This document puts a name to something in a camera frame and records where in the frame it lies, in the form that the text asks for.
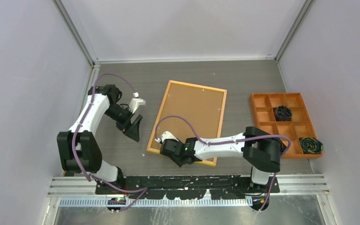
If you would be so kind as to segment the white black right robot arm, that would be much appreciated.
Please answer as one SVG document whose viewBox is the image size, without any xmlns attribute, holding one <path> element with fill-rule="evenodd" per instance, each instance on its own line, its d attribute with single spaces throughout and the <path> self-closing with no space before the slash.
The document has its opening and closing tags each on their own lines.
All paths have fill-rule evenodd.
<svg viewBox="0 0 360 225">
<path fill-rule="evenodd" d="M 195 136 L 185 142 L 165 131 L 155 141 L 161 145 L 160 154 L 179 167 L 218 157 L 247 160 L 252 165 L 249 187 L 254 192 L 262 192 L 270 175 L 280 171 L 281 157 L 291 145 L 287 136 L 270 135 L 256 127 L 246 127 L 245 132 L 233 136 L 212 139 Z"/>
</svg>

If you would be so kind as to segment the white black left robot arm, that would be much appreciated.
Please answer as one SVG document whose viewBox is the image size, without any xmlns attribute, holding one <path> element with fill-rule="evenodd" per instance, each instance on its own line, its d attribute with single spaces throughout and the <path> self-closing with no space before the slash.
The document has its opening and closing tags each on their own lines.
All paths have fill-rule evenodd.
<svg viewBox="0 0 360 225">
<path fill-rule="evenodd" d="M 120 104 L 122 92 L 114 84 L 92 87 L 86 105 L 68 131 L 59 132 L 57 144 L 63 171 L 82 173 L 87 179 L 107 182 L 107 188 L 120 194 L 125 188 L 125 178 L 120 168 L 103 160 L 94 137 L 103 115 L 116 123 L 116 128 L 128 138 L 140 140 L 139 126 L 142 116 L 132 119 L 139 106 L 146 102 L 133 93 L 129 104 Z"/>
</svg>

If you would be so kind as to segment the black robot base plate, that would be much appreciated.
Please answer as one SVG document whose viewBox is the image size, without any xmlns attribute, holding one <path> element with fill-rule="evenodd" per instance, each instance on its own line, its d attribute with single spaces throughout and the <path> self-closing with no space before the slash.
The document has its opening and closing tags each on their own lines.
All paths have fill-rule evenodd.
<svg viewBox="0 0 360 225">
<path fill-rule="evenodd" d="M 213 200 L 231 200 L 265 197 L 280 191 L 277 179 L 269 178 L 266 185 L 253 185 L 249 176 L 242 175 L 127 176 L 112 185 L 97 176 L 93 179 L 97 195 L 124 194 L 132 200 L 201 200 L 205 195 Z"/>
</svg>

